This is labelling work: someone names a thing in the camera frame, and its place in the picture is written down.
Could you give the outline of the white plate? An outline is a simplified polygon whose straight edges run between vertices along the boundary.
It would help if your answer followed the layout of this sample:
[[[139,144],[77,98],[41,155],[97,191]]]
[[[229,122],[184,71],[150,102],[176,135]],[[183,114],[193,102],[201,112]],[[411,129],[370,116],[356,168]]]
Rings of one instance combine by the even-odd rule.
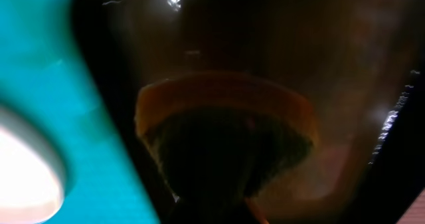
[[[64,203],[67,170],[30,122],[1,107],[1,222],[44,223]]]

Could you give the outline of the green yellow sponge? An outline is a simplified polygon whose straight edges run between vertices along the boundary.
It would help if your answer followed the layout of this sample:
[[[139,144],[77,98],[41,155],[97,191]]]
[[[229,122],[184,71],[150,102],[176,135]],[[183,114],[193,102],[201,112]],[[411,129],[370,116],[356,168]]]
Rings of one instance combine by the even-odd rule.
[[[317,145],[312,105],[273,82],[204,72],[144,86],[135,131],[182,199],[239,200]]]

